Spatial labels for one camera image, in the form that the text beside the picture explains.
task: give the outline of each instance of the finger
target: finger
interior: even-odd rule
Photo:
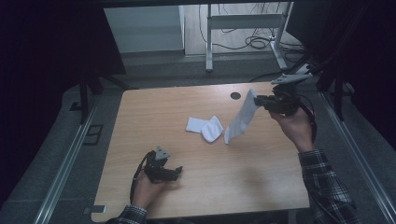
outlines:
[[[153,184],[155,184],[155,185],[158,185],[158,186],[161,186],[161,185],[164,185],[164,182],[165,181],[163,181],[163,180],[154,180],[154,182],[152,182]]]
[[[279,121],[280,119],[283,118],[283,116],[280,115],[280,114],[273,113],[273,112],[269,112],[269,113],[270,113],[271,119],[274,119],[274,120],[276,120],[276,121]]]
[[[144,178],[149,178],[149,177],[146,175],[146,173],[143,170],[141,170],[137,179],[139,180]]]
[[[163,188],[165,188],[167,183],[168,183],[167,181],[161,181],[160,183],[157,184],[157,187],[159,189],[163,189]]]

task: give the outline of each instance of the wall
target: wall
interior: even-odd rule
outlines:
[[[184,49],[183,7],[105,8],[120,53]]]

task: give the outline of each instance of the wooden table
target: wooden table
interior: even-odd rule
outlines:
[[[148,218],[191,217],[274,211],[308,206],[297,150],[267,111],[256,111],[245,134],[224,144],[223,135],[208,144],[185,131],[189,117],[216,115],[224,129],[238,113],[248,90],[272,94],[270,83],[126,91],[120,103],[95,205],[117,217],[129,203],[137,165],[157,146],[171,154],[165,168],[183,166],[148,209]],[[239,100],[231,98],[239,92]]]

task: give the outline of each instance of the cable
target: cable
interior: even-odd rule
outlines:
[[[261,77],[266,77],[266,76],[271,76],[271,75],[276,75],[276,74],[287,74],[287,73],[289,73],[289,72],[294,72],[294,69],[296,68],[296,67],[298,67],[300,64],[302,64],[303,62],[305,62],[305,60],[307,59],[307,57],[308,57],[308,54],[306,53],[303,57],[301,57],[300,58],[300,60],[299,61],[297,61],[297,63],[295,63],[290,69],[287,69],[287,70],[285,70],[285,71],[278,71],[278,72],[274,72],[274,73],[266,73],[266,74],[262,74],[262,75],[259,75],[259,76],[257,76],[257,77],[254,77],[254,78],[252,78],[251,80],[249,80],[248,82],[253,82],[254,80],[256,80],[256,79],[259,79],[259,78],[261,78]]]
[[[279,45],[279,48],[285,52],[294,52],[294,53],[305,53],[306,52],[304,49],[289,49],[289,48],[283,47],[281,45]]]
[[[267,6],[267,10],[265,11],[265,14],[268,14],[268,9],[269,9],[269,7],[270,7],[270,4],[271,3],[268,3],[268,6]],[[268,28],[270,31],[271,31],[271,37],[274,37],[275,36],[275,28]]]
[[[206,39],[204,38],[204,33],[203,33],[203,31],[202,31],[202,24],[201,24],[201,5],[199,5],[198,14],[199,14],[199,29],[200,29],[200,32],[201,32],[201,37],[202,37],[202,39],[207,43]],[[225,48],[225,49],[244,49],[244,48],[246,48],[246,47],[248,47],[248,46],[251,46],[251,47],[253,47],[254,49],[264,49],[265,47],[268,46],[268,44],[265,44],[265,43],[264,43],[264,46],[262,46],[262,47],[256,47],[256,46],[253,46],[253,45],[252,45],[252,43],[259,43],[259,42],[263,43],[263,42],[262,42],[263,40],[266,40],[266,41],[269,42],[269,39],[267,39],[267,38],[260,37],[260,36],[255,36],[257,30],[258,30],[258,29],[256,28],[256,29],[254,30],[252,36],[247,37],[247,38],[245,39],[245,43],[246,43],[245,46],[242,46],[242,47],[239,47],[239,48],[230,48],[230,47],[227,47],[227,46],[223,46],[223,45],[221,45],[221,44],[212,44],[212,45],[214,45],[214,46],[219,46],[219,47],[222,47],[222,48]]]
[[[279,10],[280,2],[277,3],[276,13]]]
[[[279,41],[279,43],[281,43],[283,45],[289,45],[289,46],[303,46],[304,47],[304,45],[299,45],[299,44],[288,44],[288,43],[283,43],[283,42],[280,42],[280,41]]]
[[[146,154],[146,156],[143,158],[143,160],[140,162],[139,166],[137,167],[136,173],[134,173],[134,178],[132,179],[132,185],[131,185],[131,192],[129,194],[129,200],[130,200],[131,204],[132,204],[132,201],[134,200],[134,189],[136,187],[137,177],[139,176],[140,172],[142,171],[143,162],[145,162],[148,155],[149,154]]]
[[[227,13],[227,15],[228,15],[228,11],[225,9],[225,4],[223,4],[223,9],[224,9],[224,11]],[[221,15],[221,12],[220,12],[220,4],[218,4],[218,10],[219,10],[219,15]],[[224,31],[223,29],[221,29],[221,31],[222,31],[224,34],[230,33],[230,32],[235,31],[235,30],[236,30],[236,29],[231,29],[231,30],[229,30],[229,31]]]
[[[314,108],[314,105],[312,104],[312,101],[309,100],[309,98],[304,95],[301,95],[301,94],[297,94],[297,95],[300,97],[303,97],[309,103],[309,106],[311,106],[312,114],[315,116],[315,108]]]
[[[259,6],[259,3],[256,3],[256,5],[254,5],[254,8],[256,8],[256,7],[258,7],[258,6]]]
[[[285,53],[286,60],[288,60],[291,63],[297,63],[298,61],[292,61],[290,58],[288,58],[289,54],[304,54],[304,52],[287,52],[287,53]]]

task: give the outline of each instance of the plaid sleeve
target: plaid sleeve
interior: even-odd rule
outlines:
[[[106,224],[141,224],[145,223],[148,211],[141,207],[126,205],[121,215],[112,218]]]
[[[320,149],[299,153],[315,223],[360,223],[356,206]]]

